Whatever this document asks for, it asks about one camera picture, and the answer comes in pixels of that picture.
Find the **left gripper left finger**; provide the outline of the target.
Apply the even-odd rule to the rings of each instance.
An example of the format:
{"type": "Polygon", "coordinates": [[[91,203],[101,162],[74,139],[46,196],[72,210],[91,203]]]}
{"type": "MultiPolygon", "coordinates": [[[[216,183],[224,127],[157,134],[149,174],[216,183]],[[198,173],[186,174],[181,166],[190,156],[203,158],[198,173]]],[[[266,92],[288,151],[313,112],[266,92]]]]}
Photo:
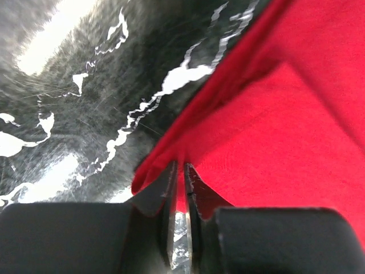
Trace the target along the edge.
{"type": "Polygon", "coordinates": [[[1,212],[2,273],[170,273],[177,164],[124,203],[30,203],[1,212]]]}

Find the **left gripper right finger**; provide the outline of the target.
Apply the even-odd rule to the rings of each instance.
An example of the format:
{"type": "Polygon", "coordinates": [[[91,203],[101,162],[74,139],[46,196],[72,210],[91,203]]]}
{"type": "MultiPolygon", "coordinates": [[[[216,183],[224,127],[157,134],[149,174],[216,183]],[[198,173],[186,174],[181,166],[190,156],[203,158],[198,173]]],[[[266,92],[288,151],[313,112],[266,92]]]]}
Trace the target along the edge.
{"type": "Polygon", "coordinates": [[[364,251],[328,208],[235,207],[184,166],[192,273],[363,273],[364,251]]]}

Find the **red t-shirt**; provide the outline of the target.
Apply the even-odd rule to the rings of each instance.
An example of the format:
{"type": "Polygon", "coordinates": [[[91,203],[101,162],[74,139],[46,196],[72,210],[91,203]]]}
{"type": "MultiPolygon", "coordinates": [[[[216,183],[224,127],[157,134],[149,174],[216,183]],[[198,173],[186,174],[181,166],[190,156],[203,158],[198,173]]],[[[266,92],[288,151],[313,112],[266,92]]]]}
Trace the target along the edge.
{"type": "Polygon", "coordinates": [[[142,162],[239,207],[327,207],[364,240],[364,2],[272,1],[142,162]]]}

